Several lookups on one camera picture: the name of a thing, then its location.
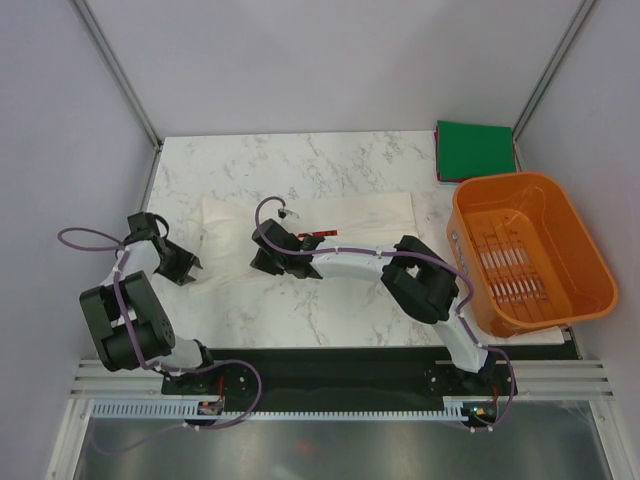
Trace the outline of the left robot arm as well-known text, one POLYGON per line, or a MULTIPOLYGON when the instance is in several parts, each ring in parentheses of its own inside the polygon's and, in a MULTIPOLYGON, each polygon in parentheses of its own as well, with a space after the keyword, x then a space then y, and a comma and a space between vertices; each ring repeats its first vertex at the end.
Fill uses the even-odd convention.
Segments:
POLYGON ((219 369, 205 346, 175 334, 153 288, 159 275, 181 287, 195 280, 200 259, 150 231, 129 234, 107 278, 80 295, 80 306, 103 366, 111 371, 156 370, 184 374, 198 393, 219 382, 219 369))

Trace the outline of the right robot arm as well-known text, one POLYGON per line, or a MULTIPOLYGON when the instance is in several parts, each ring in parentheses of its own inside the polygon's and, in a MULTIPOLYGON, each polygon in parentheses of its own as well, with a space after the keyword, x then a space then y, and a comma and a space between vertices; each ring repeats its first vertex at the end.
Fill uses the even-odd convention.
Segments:
POLYGON ((252 240, 258 252, 251 266, 271 275, 381 282, 406 315, 433 327, 465 391, 481 393, 493 383, 495 357, 463 316, 455 269, 417 238, 405 235, 390 251, 339 246, 324 237, 301 240, 288 232, 274 240, 254 232, 252 240))

